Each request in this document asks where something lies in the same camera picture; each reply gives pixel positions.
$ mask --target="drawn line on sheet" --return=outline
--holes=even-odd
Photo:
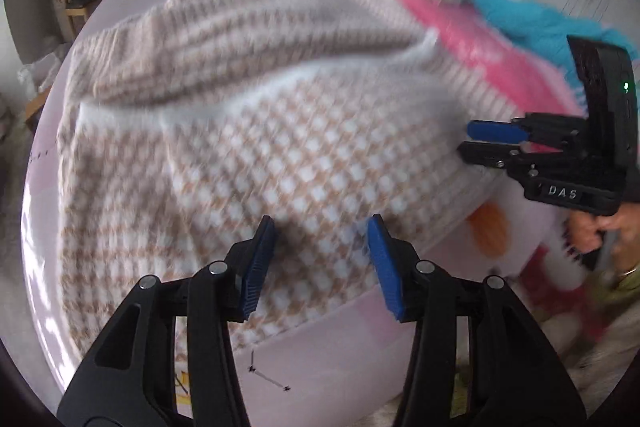
[[[187,391],[187,388],[183,386],[182,382],[180,381],[180,378],[178,378],[178,375],[174,373],[174,377],[175,377],[175,381],[178,383],[180,388],[184,391],[184,394],[186,396],[189,396],[189,391]]]
[[[281,388],[281,390],[283,390],[285,393],[287,391],[291,391],[291,388],[288,385],[282,385],[280,382],[273,380],[273,378],[269,378],[267,377],[264,373],[258,371],[254,365],[254,352],[251,352],[251,365],[249,366],[249,373],[253,373],[254,375],[262,378],[263,380],[266,380],[269,383],[272,383],[273,385],[278,386],[279,388]]]

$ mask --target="clothing pile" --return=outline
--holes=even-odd
[[[191,276],[263,214],[280,238],[232,345],[319,317],[377,284],[367,217],[427,251],[488,197],[456,148],[516,114],[396,0],[167,0],[90,36],[58,132],[68,333],[84,353],[141,276]]]

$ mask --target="pink fabric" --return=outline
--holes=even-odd
[[[513,46],[489,27],[471,6],[399,0],[425,26],[439,30],[442,44],[523,112],[580,115],[562,73],[544,60]]]

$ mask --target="floor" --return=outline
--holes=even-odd
[[[62,393],[33,327],[22,273],[20,211],[32,140],[30,131],[18,124],[0,145],[0,337],[24,379],[55,411]]]

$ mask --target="wall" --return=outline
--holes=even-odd
[[[0,96],[14,114],[28,102],[17,71],[44,54],[50,35],[58,35],[50,0],[0,0]]]
[[[42,58],[46,52],[43,39],[50,35],[60,36],[51,0],[4,0],[4,6],[23,63]]]
[[[27,102],[16,75],[21,65],[4,11],[4,0],[0,0],[0,96],[14,114],[18,114]]]

